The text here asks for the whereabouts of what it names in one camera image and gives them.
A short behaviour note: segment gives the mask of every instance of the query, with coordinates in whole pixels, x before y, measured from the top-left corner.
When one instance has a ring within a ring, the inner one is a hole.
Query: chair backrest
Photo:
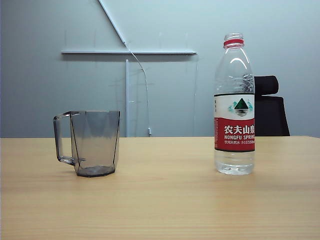
[[[280,96],[264,96],[276,94],[279,89],[275,76],[255,76],[255,135],[290,136],[284,99]]]

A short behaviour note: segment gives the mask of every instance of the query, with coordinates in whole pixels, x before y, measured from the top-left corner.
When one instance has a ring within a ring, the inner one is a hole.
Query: green triangle logo
[[[236,104],[234,109],[249,109],[245,100],[243,98],[240,99],[240,101]]]

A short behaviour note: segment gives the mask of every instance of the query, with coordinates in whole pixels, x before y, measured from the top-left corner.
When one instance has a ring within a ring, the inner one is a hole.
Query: plastic water bottle
[[[255,81],[243,35],[227,34],[223,47],[214,83],[214,161],[221,173],[246,175],[254,168]]]

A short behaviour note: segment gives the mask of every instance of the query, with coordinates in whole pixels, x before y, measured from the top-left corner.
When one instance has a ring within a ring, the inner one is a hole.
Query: red label
[[[255,150],[255,119],[214,118],[214,148],[226,152]]]

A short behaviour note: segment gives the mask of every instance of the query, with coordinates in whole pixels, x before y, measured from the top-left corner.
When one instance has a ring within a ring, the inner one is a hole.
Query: white pipe
[[[120,55],[195,55],[196,51],[106,51],[106,50],[62,50],[62,54],[120,54]]]
[[[130,135],[130,126],[129,126],[129,60],[125,60],[125,136],[129,137]]]
[[[102,2],[102,0],[98,0],[98,1],[99,1],[99,3],[100,3],[101,7],[103,8],[106,16],[107,16],[108,19],[110,20],[110,22],[111,22],[114,30],[116,31],[116,34],[118,34],[121,42],[123,43],[123,45],[124,45],[125,47],[127,47],[125,39],[122,37],[121,33],[119,32],[118,28],[116,27],[116,24],[115,24],[115,22],[112,20],[110,14],[108,13],[108,10],[107,10],[106,6],[105,6],[104,3]]]

